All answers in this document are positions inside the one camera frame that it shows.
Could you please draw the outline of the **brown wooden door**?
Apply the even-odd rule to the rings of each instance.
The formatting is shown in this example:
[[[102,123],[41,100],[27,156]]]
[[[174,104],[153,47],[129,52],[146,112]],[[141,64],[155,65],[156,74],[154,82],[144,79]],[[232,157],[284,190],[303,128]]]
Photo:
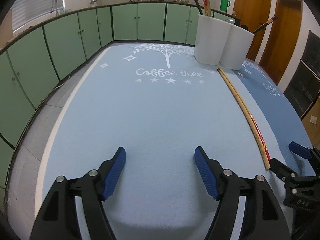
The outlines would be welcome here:
[[[253,32],[269,19],[271,1],[235,0],[233,11],[240,19],[240,24],[246,25]]]
[[[277,0],[271,31],[259,65],[275,84],[283,77],[299,37],[302,0]]]

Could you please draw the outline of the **red-tipped wooden chopstick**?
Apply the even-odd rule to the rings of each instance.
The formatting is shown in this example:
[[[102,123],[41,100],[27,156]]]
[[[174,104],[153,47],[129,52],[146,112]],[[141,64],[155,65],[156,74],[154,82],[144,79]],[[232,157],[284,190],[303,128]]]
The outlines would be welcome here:
[[[262,135],[262,133],[261,133],[259,127],[258,127],[258,124],[257,124],[257,122],[255,121],[255,119],[254,119],[254,117],[253,117],[252,114],[249,114],[249,116],[251,117],[251,120],[252,120],[252,122],[253,122],[253,124],[254,124],[254,126],[255,126],[255,129],[257,130],[257,133],[258,133],[258,135],[259,135],[259,138],[260,138],[260,140],[261,140],[261,142],[262,142],[262,145],[263,145],[263,147],[264,147],[264,150],[265,150],[267,159],[268,159],[268,161],[270,161],[270,160],[271,160],[271,157],[270,157],[270,154],[269,154],[269,152],[268,152],[268,149],[267,149],[267,146],[266,146],[266,144],[265,144],[265,141],[264,141],[264,139],[263,139],[263,135]]]

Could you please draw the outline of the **light blue coffee tree mat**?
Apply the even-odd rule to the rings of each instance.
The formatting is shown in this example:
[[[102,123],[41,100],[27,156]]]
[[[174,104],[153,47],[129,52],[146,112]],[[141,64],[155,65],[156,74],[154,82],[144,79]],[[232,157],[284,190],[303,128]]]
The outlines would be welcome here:
[[[117,239],[204,239],[217,201],[194,161],[208,157],[245,178],[262,174],[279,202],[284,184],[264,168],[252,131],[213,66],[182,47],[167,61],[137,44],[107,48],[65,103],[43,153],[38,210],[58,176],[78,178],[125,148],[114,194],[103,203]]]

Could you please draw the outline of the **darker blue mat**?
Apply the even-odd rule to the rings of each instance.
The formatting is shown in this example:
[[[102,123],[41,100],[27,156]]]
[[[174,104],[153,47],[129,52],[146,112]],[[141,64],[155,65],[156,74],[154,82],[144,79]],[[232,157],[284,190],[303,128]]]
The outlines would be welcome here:
[[[305,147],[311,142],[306,130],[287,97],[256,63],[245,60],[234,73],[250,92],[267,119],[285,158],[293,157],[289,143]]]

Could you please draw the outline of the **white utensil holder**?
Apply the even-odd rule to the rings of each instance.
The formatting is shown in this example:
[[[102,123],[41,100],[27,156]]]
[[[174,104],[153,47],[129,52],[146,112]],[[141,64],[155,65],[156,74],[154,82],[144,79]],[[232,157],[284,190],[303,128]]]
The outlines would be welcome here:
[[[237,25],[199,15],[194,57],[202,64],[220,64],[228,69],[239,70],[254,37],[253,33]]]

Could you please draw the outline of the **kitchen faucet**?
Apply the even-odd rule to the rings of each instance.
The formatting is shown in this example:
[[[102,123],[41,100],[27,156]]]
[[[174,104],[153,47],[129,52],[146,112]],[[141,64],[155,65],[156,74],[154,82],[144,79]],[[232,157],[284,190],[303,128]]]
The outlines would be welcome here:
[[[59,15],[59,13],[58,13],[58,3],[57,3],[57,0],[52,0],[52,7],[51,7],[50,12],[54,12],[54,13],[55,13],[55,16],[58,16],[58,15]]]

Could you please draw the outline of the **green lower kitchen cabinets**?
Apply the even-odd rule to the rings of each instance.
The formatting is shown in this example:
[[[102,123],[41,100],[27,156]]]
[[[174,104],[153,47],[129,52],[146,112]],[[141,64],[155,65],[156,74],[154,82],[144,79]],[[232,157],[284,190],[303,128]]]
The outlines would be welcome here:
[[[60,81],[113,42],[148,41],[170,62],[191,54],[193,5],[139,2],[70,12],[28,29],[1,49],[1,189],[29,121]]]

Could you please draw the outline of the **black appliance with green light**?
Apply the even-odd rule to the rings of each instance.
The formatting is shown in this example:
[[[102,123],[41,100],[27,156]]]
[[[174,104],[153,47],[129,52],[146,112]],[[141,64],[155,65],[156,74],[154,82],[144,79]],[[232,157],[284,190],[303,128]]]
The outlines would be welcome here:
[[[302,119],[319,97],[319,36],[308,33],[306,46],[284,95]]]

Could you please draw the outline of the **window blind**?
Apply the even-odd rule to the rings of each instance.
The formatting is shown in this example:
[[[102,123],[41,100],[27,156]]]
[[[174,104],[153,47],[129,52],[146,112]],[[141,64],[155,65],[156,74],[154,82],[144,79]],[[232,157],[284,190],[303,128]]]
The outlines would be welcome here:
[[[65,5],[64,0],[57,0],[58,10]],[[12,29],[16,31],[28,22],[50,13],[52,0],[16,0],[12,10]]]

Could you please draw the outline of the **cardboard box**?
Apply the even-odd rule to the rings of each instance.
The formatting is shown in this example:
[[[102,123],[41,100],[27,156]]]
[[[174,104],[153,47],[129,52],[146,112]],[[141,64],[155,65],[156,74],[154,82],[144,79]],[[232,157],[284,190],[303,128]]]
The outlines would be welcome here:
[[[319,145],[319,101],[302,120],[303,126],[313,146]]]

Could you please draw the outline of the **green thermos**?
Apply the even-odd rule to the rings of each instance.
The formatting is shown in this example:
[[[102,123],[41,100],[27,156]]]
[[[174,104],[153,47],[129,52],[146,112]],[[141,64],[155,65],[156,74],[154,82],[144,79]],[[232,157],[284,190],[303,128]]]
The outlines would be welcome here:
[[[221,0],[220,11],[227,12],[228,8],[230,7],[230,3],[230,0]]]

